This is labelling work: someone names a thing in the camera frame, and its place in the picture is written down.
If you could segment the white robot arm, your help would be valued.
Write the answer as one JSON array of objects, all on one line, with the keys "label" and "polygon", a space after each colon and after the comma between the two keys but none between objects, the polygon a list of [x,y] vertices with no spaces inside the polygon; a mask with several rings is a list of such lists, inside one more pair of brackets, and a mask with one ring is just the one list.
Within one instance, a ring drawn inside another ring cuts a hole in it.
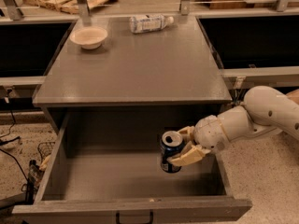
[{"label": "white robot arm", "polygon": [[186,166],[237,140],[281,132],[299,139],[299,90],[284,94],[271,87],[256,86],[246,92],[241,105],[180,129],[178,133],[186,146],[167,160],[174,166]]}]

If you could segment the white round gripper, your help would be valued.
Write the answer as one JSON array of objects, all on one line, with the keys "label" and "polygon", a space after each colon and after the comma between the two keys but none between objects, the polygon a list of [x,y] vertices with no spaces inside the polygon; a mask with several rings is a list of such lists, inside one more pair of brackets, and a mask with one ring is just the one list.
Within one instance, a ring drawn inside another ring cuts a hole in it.
[{"label": "white round gripper", "polygon": [[175,146],[175,154],[167,159],[174,166],[187,166],[199,162],[210,151],[212,153],[223,151],[229,143],[216,116],[200,119],[194,127],[186,126],[178,130],[178,133],[186,143]]}]

